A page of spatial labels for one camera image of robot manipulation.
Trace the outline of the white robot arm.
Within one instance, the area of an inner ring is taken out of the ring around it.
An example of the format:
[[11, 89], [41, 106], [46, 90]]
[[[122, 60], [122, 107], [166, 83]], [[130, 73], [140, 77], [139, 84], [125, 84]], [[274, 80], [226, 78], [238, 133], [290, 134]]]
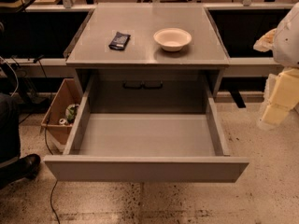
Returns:
[[270, 74], [265, 85], [258, 126], [271, 130], [299, 104], [299, 3], [253, 48], [261, 52], [271, 50], [274, 61], [284, 67], [278, 75]]

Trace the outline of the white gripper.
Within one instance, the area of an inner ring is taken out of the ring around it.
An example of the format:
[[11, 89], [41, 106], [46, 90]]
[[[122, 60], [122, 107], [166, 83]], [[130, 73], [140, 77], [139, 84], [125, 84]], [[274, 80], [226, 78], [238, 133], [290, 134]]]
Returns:
[[[260, 52], [271, 50], [276, 30], [272, 29], [262, 35], [253, 48]], [[299, 69], [285, 68], [278, 74], [269, 102], [271, 105], [262, 104], [260, 109], [257, 126], [262, 130], [275, 129], [288, 116], [288, 110], [299, 103]]]

